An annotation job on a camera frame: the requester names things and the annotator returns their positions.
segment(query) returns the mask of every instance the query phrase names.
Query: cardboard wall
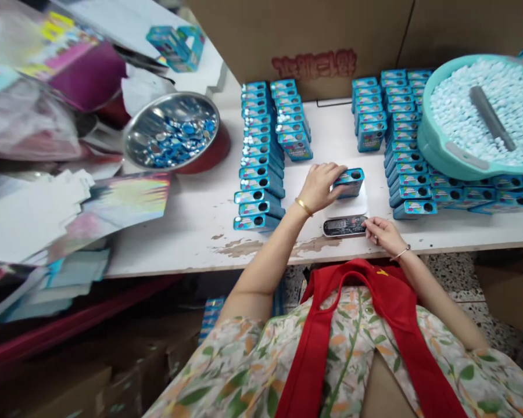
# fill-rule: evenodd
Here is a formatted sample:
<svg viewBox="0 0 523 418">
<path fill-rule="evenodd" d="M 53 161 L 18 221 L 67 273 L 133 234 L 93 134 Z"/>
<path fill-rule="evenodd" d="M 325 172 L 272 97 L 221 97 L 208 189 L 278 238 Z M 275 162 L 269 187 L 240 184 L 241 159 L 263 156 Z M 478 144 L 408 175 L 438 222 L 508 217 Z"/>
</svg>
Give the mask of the cardboard wall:
<svg viewBox="0 0 523 418">
<path fill-rule="evenodd" d="M 413 0 L 188 0 L 239 83 L 296 78 L 303 100 L 350 97 L 395 67 Z"/>
<path fill-rule="evenodd" d="M 296 78 L 306 101 L 350 97 L 383 69 L 523 48 L 523 0 L 187 3 L 239 83 Z"/>
<path fill-rule="evenodd" d="M 397 66 L 437 67 L 475 53 L 523 49 L 523 0 L 415 0 Z"/>
</svg>

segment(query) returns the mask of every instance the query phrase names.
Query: plastic bag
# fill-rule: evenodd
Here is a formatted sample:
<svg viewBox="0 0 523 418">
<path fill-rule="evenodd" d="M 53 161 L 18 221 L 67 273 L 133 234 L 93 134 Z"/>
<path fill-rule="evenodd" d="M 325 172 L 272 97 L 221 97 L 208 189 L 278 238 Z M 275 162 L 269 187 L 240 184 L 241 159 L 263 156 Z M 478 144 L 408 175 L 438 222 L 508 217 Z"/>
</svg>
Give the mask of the plastic bag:
<svg viewBox="0 0 523 418">
<path fill-rule="evenodd" d="M 70 114 L 37 84 L 20 79 L 0 92 L 0 158 L 65 161 L 82 155 Z"/>
</svg>

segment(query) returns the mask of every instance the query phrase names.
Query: woman's right hand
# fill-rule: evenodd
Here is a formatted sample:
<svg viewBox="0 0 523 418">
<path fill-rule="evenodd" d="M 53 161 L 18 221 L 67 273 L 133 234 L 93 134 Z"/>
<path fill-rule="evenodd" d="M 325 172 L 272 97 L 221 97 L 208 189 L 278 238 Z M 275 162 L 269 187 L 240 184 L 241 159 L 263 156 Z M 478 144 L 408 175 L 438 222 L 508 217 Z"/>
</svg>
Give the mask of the woman's right hand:
<svg viewBox="0 0 523 418">
<path fill-rule="evenodd" d="M 385 219 L 374 217 L 363 222 L 366 227 L 366 238 L 382 247 L 389 255 L 395 257 L 407 248 L 407 243 L 401 238 L 395 226 Z"/>
</svg>

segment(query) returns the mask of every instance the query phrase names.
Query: red apron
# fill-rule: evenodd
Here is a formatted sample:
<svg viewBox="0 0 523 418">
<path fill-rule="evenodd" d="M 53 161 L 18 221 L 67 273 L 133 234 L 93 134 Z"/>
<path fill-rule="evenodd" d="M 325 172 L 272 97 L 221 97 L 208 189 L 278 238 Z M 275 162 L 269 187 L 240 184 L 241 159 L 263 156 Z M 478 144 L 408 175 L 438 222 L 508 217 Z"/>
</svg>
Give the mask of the red apron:
<svg viewBox="0 0 523 418">
<path fill-rule="evenodd" d="M 275 418 L 316 418 L 331 330 L 331 319 L 345 284 L 368 286 L 376 313 L 391 327 L 399 352 L 407 365 L 411 382 L 425 417 L 463 418 L 467 414 L 449 382 L 430 353 L 418 328 L 417 295 L 398 267 L 373 266 L 366 260 L 351 260 L 312 272 L 302 303 L 314 296 L 312 306 L 281 395 Z M 320 309 L 331 293 L 339 289 L 333 305 Z"/>
</svg>

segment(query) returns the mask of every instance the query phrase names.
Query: finger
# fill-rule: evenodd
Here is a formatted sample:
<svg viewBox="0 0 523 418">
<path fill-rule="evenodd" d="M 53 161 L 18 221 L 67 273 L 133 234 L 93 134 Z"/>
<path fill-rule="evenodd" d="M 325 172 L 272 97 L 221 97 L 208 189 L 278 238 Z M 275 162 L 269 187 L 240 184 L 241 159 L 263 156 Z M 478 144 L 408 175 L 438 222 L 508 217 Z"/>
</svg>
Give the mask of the finger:
<svg viewBox="0 0 523 418">
<path fill-rule="evenodd" d="M 337 186 L 329 193 L 329 199 L 335 201 L 341 193 L 345 193 L 349 187 L 348 186 Z"/>
</svg>

